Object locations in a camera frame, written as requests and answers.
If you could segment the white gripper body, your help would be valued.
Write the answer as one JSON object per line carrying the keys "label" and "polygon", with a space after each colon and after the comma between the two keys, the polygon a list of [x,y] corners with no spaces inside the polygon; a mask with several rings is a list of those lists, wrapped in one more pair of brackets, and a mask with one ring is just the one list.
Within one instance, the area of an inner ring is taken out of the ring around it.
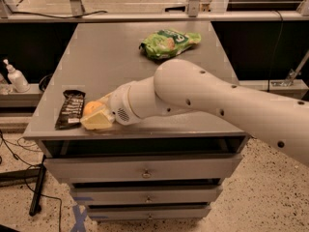
{"label": "white gripper body", "polygon": [[129,103],[129,91],[132,82],[121,85],[113,91],[108,99],[108,106],[115,120],[121,125],[132,125],[139,123],[141,119],[133,112]]}

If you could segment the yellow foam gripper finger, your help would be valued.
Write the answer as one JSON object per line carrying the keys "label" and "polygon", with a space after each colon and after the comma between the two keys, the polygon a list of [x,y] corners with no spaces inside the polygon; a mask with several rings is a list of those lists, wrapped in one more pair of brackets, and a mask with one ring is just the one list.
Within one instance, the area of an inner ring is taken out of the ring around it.
{"label": "yellow foam gripper finger", "polygon": [[115,121],[115,116],[106,109],[100,109],[84,116],[81,124],[86,130],[102,130],[111,128]]}
{"label": "yellow foam gripper finger", "polygon": [[107,95],[105,95],[105,96],[99,98],[99,99],[97,100],[97,102],[100,102],[100,103],[108,103],[108,100],[109,100],[109,98],[110,98],[111,95],[112,95],[112,93],[109,93],[109,94],[107,94]]}

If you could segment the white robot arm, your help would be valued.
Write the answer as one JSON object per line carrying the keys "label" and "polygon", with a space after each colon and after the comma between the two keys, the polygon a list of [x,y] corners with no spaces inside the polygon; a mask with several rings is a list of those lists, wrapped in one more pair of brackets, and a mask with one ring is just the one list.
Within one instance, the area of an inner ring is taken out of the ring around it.
{"label": "white robot arm", "polygon": [[81,124],[87,130],[136,124],[154,116],[190,111],[215,115],[309,163],[309,102],[233,85],[181,59],[161,64],[152,77],[132,81],[86,104]]}

